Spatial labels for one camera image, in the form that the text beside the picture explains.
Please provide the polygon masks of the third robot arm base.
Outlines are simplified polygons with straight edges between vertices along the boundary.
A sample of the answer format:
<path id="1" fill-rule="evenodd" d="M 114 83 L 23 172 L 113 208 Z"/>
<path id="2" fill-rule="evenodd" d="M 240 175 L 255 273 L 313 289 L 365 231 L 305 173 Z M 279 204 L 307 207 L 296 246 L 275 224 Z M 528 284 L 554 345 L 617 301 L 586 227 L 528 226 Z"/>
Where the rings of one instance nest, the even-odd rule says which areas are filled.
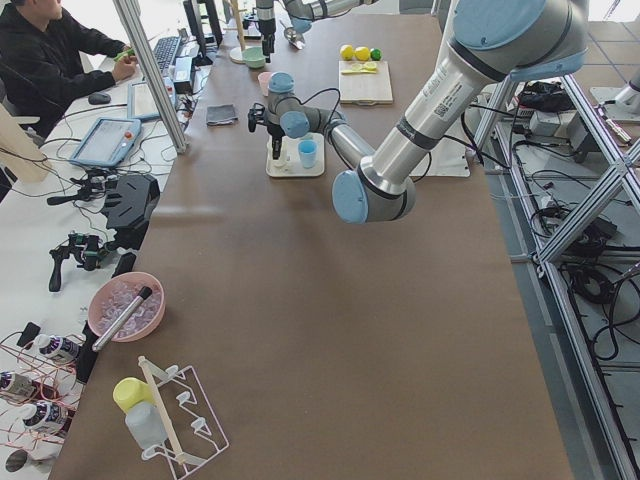
<path id="1" fill-rule="evenodd" d="M 591 87 L 590 93 L 606 117 L 614 121 L 639 122 L 639 71 L 621 88 Z"/>

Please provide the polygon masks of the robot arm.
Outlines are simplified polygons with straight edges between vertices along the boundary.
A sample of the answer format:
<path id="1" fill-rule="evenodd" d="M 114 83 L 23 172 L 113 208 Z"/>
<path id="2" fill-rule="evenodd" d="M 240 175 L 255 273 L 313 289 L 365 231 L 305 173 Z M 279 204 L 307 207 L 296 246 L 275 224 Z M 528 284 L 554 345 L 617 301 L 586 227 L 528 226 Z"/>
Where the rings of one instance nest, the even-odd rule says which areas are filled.
<path id="1" fill-rule="evenodd" d="M 397 220 L 415 203 L 411 172 L 485 86 L 505 78 L 558 77 L 582 67 L 588 17 L 586 1 L 456 2 L 434 72 L 378 148 L 341 113 L 305 106 L 284 72 L 271 76 L 268 101 L 252 106 L 248 127 L 266 127 L 274 156 L 283 137 L 324 135 L 350 166 L 332 186 L 338 216 L 355 224 Z"/>
<path id="2" fill-rule="evenodd" d="M 336 17 L 362 5 L 371 5 L 374 1 L 365 0 L 317 0 L 305 3 L 299 0 L 282 1 L 296 32 L 304 33 L 315 21 Z M 261 33 L 262 53 L 267 63 L 275 52 L 276 15 L 273 0 L 255 2 L 258 30 Z"/>

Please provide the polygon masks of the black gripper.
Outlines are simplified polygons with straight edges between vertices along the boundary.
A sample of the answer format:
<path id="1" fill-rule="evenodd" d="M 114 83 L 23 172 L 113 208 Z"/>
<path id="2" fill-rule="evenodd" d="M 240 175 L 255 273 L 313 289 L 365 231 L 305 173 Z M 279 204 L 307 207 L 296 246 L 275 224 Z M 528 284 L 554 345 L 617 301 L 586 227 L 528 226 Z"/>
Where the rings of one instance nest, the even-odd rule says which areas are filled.
<path id="1" fill-rule="evenodd" d="M 268 134 L 272 137 L 272 158 L 278 160 L 281 155 L 282 138 L 285 136 L 285 133 L 278 123 L 269 119 L 268 114 L 269 111 L 265 105 L 254 102 L 247 114 L 248 130 L 250 133 L 254 133 L 258 126 L 264 126 Z"/>
<path id="2" fill-rule="evenodd" d="M 274 53 L 276 22 L 272 13 L 245 14 L 242 25 L 248 27 L 250 23 L 256 23 L 261 33 L 262 53 L 267 56 L 267 63 L 271 63 L 271 55 Z"/>

